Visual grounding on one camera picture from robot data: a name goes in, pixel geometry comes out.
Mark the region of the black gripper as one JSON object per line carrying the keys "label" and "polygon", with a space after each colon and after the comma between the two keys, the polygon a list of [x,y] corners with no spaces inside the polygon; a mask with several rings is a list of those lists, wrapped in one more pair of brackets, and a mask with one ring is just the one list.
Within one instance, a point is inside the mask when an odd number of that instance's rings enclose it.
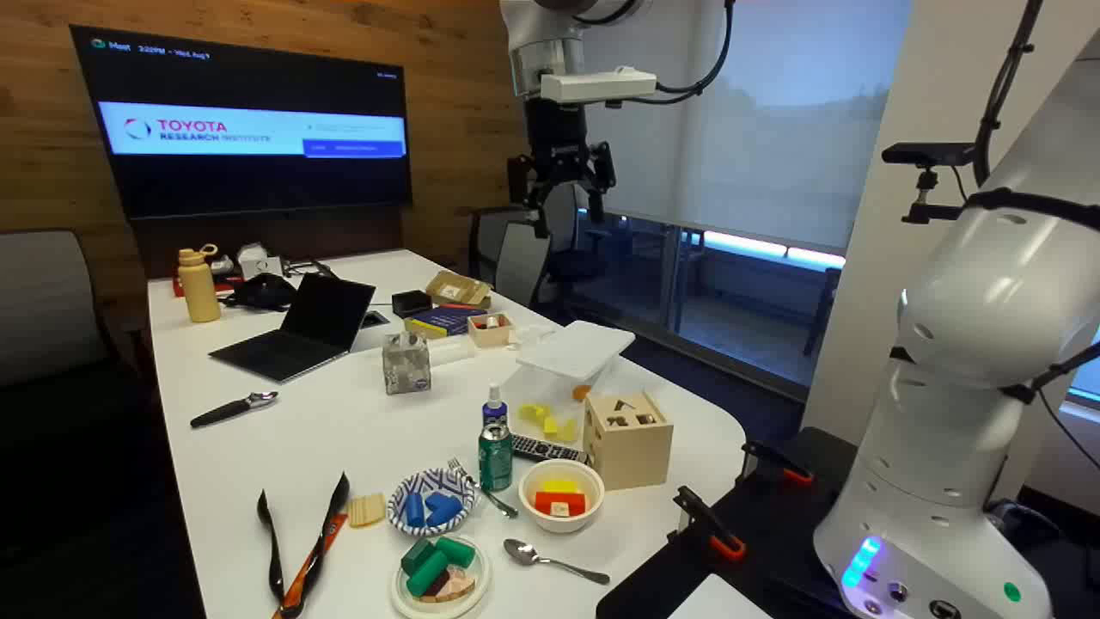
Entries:
{"label": "black gripper", "polygon": [[550,236],[543,199],[562,183],[577,183],[587,193],[587,218],[604,225],[604,193],[615,185],[615,163],[604,140],[587,140],[581,103],[526,99],[529,151],[511,155],[510,197],[534,209],[537,236]]}

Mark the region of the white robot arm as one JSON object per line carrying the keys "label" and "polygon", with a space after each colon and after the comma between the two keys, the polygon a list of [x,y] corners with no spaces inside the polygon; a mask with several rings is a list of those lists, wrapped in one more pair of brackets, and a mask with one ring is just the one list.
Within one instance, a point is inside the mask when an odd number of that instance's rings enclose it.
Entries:
{"label": "white robot arm", "polygon": [[898,296],[898,339],[849,478],[813,532],[857,619],[1053,619],[1045,578],[988,517],[1025,410],[1096,359],[1100,34]]}

